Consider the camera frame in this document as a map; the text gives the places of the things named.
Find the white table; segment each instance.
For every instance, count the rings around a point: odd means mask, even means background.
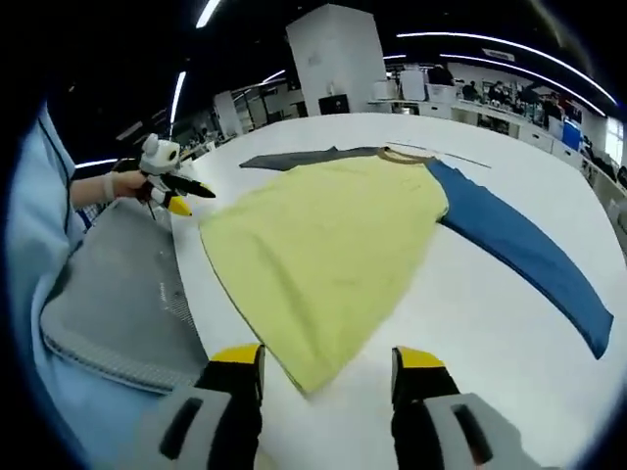
[[[309,117],[244,135],[194,162],[193,173],[217,198],[190,197],[194,216],[175,217],[172,225],[185,293],[208,355],[257,341],[220,287],[197,226],[279,174],[238,165],[259,154],[388,141],[490,165],[442,157],[525,214],[582,269],[615,316],[607,352],[595,360],[564,315],[533,287],[439,226],[405,297],[330,385],[305,398],[267,356],[262,450],[279,468],[396,468],[391,349],[404,345],[443,359],[462,391],[478,394],[516,425],[539,463],[572,462],[603,425],[624,383],[627,269],[602,206],[576,169],[485,129],[391,114]]]

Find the black ceiling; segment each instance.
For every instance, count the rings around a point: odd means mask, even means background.
[[[72,23],[72,37],[64,43],[60,78],[49,101],[77,162],[126,152],[127,143],[121,145],[115,137],[139,120],[151,122],[152,115],[167,109],[166,119],[157,126],[163,131],[180,71],[187,71],[187,77],[177,118],[209,108],[220,91],[259,82],[276,71],[286,69],[288,79],[298,80],[285,27],[328,2],[222,0],[202,29],[195,24],[206,0],[141,1],[132,8],[117,1],[96,3],[72,11],[77,23]],[[408,61],[434,62],[440,53],[483,56],[482,47],[512,52],[518,66],[561,82],[607,113],[618,114],[594,87],[533,54],[474,39],[396,37],[421,30],[491,35],[551,54],[627,102],[622,65],[613,57],[621,44],[619,18],[608,15],[600,2],[595,2],[597,18],[595,12],[575,8],[572,2],[556,2],[547,9],[537,0],[332,3],[371,12],[385,54],[404,53]]]

